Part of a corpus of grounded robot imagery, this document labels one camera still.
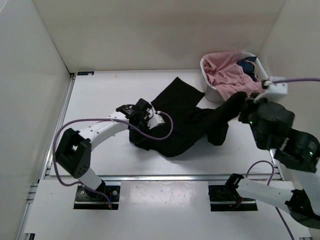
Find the black trousers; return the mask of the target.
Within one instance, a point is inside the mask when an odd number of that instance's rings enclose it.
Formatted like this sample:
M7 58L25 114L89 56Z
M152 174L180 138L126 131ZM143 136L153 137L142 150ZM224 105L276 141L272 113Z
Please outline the black trousers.
M221 146L226 140L228 122L239 115L247 94L237 92L216 109L197 107L204 95L176 77L151 102L157 111L164 113L165 123L153 129L142 128L142 132L152 137L168 138L153 140L130 129L129 141L138 148L155 150L167 158L181 155L202 137L207 137L214 146Z

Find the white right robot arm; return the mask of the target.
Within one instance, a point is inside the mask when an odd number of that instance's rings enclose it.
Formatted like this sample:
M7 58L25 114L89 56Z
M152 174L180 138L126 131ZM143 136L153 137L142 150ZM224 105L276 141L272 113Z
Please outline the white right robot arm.
M250 198L288 213L299 224L320 228L320 142L310 133L293 128L295 114L279 103L247 99L238 120L249 124L260 150L273 152L273 159L286 180L298 189L264 185L233 173L224 185L230 200Z

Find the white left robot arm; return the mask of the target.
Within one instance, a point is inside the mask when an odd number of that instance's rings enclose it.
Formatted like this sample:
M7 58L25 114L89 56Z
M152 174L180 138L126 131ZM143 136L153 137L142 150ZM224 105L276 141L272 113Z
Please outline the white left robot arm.
M144 99L136 104L122 105L106 118L90 119L89 126L74 130L68 122L57 133L53 149L53 165L61 166L82 185L93 200L105 194L104 181L91 168L92 151L104 141L126 130L136 130L152 139L147 131L164 123L160 113Z

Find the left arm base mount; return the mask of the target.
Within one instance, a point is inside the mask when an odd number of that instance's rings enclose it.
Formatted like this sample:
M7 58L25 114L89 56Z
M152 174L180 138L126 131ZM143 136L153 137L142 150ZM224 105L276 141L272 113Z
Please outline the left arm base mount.
M74 197L73 208L75 210L118 210L120 193L120 185L106 185L104 187L104 194L109 198L109 203L101 194L90 192L83 186L78 185Z

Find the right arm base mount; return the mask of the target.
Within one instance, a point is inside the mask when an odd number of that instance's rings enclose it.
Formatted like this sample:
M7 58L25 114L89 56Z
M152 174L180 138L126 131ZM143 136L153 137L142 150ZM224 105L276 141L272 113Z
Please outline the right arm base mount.
M240 197L226 190L224 185L209 185L208 196L211 212L254 212L258 211L257 203L252 198Z

